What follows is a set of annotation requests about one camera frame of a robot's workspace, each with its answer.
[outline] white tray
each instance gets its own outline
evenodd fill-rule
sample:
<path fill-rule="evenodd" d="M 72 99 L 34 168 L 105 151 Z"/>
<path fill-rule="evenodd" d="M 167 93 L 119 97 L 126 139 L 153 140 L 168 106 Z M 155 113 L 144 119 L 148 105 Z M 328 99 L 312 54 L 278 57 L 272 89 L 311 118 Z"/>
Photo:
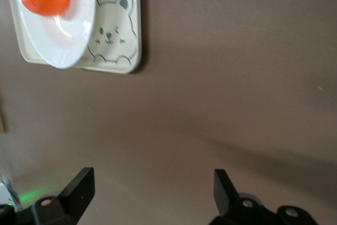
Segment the white tray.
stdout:
<path fill-rule="evenodd" d="M 18 0 L 9 0 L 20 52 L 29 63 L 47 64 L 30 41 L 18 10 Z M 106 31 L 117 33 L 107 47 Z M 129 73 L 139 64 L 142 52 L 140 0 L 97 0 L 96 19 L 88 49 L 73 66 L 76 68 Z"/>

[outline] brown surface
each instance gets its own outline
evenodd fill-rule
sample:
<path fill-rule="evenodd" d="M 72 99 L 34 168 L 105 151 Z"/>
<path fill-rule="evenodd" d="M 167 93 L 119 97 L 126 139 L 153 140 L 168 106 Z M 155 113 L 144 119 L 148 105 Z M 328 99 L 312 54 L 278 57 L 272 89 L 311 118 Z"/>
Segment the brown surface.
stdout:
<path fill-rule="evenodd" d="M 214 168 L 275 211 L 337 221 L 337 0 L 142 0 L 135 74 L 26 63 L 0 0 L 0 170 L 25 193 L 84 166 L 80 224 L 207 224 Z"/>

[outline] metal screw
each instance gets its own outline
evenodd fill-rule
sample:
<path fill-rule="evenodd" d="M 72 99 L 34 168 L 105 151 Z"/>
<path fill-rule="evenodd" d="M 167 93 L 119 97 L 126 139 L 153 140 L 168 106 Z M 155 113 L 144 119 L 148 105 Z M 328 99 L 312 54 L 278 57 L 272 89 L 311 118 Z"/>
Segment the metal screw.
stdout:
<path fill-rule="evenodd" d="M 297 211 L 295 209 L 292 208 L 287 208 L 285 213 L 291 217 L 297 217 L 299 216 L 299 214 L 297 213 Z"/>
<path fill-rule="evenodd" d="M 246 208 L 252 208 L 254 205 L 253 205 L 253 202 L 250 201 L 250 200 L 244 200 L 242 201 L 242 204 L 246 207 Z"/>

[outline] bear ear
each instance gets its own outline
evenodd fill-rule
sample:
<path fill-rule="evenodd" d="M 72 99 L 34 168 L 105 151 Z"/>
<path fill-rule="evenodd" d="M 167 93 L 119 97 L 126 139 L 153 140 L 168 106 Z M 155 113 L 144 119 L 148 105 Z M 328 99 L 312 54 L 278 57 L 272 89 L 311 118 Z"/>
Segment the bear ear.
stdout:
<path fill-rule="evenodd" d="M 123 7 L 129 15 L 132 13 L 133 0 L 115 0 L 115 3 Z"/>

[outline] bear illustration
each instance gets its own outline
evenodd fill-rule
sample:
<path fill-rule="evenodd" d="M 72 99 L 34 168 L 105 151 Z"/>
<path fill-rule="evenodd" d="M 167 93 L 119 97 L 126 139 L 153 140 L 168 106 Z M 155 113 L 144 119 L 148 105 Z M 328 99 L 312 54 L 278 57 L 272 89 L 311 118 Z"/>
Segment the bear illustration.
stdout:
<path fill-rule="evenodd" d="M 96 21 L 87 46 L 94 62 L 132 65 L 138 51 L 130 16 L 133 8 L 133 0 L 97 0 Z"/>

